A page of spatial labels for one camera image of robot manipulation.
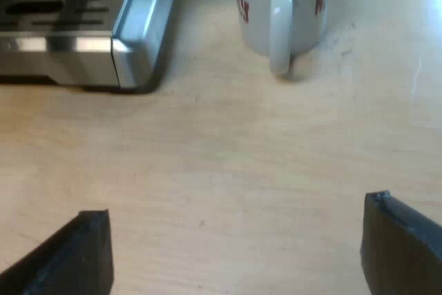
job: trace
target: table surface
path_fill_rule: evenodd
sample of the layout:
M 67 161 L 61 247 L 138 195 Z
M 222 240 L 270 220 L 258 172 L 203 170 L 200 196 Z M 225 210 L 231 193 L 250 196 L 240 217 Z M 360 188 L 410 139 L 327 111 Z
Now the table surface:
M 180 0 L 151 95 L 0 86 L 0 269 L 110 209 L 113 294 L 368 294 L 363 198 L 442 222 L 442 0 L 329 0 L 293 80 Z

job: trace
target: black plastic object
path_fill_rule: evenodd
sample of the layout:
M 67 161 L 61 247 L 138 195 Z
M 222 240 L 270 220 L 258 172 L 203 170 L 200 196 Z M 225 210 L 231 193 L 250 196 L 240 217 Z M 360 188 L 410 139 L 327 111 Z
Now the black plastic object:
M 108 295 L 113 284 L 108 211 L 82 211 L 0 274 L 1 295 Z
M 442 228 L 389 191 L 365 196 L 361 258 L 373 295 L 442 294 Z

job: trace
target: light wood surface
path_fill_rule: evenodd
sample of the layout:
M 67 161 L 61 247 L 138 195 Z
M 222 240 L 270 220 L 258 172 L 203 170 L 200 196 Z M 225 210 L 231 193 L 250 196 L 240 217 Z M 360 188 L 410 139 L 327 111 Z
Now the light wood surface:
M 368 294 L 363 197 L 442 222 L 442 0 L 330 0 L 292 81 L 180 0 L 152 95 L 0 86 L 0 269 L 110 209 L 114 295 Z

